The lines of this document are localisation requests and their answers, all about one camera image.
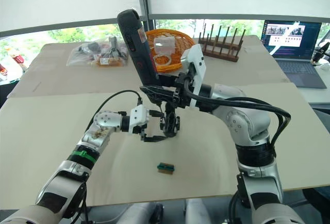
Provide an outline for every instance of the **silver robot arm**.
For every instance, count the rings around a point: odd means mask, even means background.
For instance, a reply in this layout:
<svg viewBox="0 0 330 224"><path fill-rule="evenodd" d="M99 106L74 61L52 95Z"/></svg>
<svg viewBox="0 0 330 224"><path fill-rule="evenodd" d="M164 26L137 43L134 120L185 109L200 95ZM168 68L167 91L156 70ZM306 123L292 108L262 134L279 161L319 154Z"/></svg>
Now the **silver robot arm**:
<svg viewBox="0 0 330 224"><path fill-rule="evenodd" d="M71 155L47 181L36 204L18 210L1 224L57 224L62 218L73 217L86 193L86 181L110 135L120 131L140 133L141 126L148 121L149 110L143 105L133 108L130 116L110 111L97 113Z"/></svg>
<svg viewBox="0 0 330 224"><path fill-rule="evenodd" d="M232 87L216 85L211 98L226 99L245 94ZM270 147L266 111L219 106L212 115L225 122L237 150L238 193L252 210L253 224L304 222L289 206L283 205L283 190L276 159Z"/></svg>

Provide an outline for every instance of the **clear plastic bag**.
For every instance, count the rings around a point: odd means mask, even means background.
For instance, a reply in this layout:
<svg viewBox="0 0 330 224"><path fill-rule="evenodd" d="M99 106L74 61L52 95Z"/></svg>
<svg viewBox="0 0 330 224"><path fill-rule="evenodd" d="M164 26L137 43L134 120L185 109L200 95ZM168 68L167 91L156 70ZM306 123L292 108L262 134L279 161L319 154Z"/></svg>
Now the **clear plastic bag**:
<svg viewBox="0 0 330 224"><path fill-rule="evenodd" d="M86 42L74 48L67 61L67 66L126 66L127 48L124 41L108 37L93 42Z"/></svg>

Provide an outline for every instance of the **orange basket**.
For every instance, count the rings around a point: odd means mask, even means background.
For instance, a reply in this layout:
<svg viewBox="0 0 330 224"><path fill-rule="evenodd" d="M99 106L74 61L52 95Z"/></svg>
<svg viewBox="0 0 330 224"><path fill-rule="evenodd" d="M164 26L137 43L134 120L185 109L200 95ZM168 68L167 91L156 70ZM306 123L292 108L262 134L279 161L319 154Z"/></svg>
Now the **orange basket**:
<svg viewBox="0 0 330 224"><path fill-rule="evenodd" d="M170 29L154 29L145 33L148 39L150 46L151 54L155 57L157 54L154 49L154 39L156 37L170 37L174 36L175 38L175 53L171 54L172 62L169 65L157 65L157 71L168 73L176 71L181 68L181 56L186 49L189 49L195 44L192 38L186 35L183 32ZM166 64L169 61L169 58L166 56L159 56L155 59L157 64Z"/></svg>

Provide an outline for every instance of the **monitor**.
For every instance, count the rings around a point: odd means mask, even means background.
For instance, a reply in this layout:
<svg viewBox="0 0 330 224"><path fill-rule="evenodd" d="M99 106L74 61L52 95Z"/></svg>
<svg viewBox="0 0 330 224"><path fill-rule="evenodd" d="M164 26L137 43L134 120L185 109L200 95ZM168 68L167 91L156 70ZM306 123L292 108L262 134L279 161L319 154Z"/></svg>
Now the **monitor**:
<svg viewBox="0 0 330 224"><path fill-rule="evenodd" d="M275 58L311 59L321 23L265 20L261 41Z"/></svg>

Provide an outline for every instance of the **laptop keyboard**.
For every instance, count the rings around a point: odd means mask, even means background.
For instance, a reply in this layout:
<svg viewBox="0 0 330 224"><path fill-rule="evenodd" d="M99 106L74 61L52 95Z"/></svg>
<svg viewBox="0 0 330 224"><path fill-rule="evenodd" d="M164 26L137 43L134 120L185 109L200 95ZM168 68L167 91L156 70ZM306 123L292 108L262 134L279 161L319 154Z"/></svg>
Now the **laptop keyboard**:
<svg viewBox="0 0 330 224"><path fill-rule="evenodd" d="M309 62L277 61L284 73L316 74L316 70Z"/></svg>

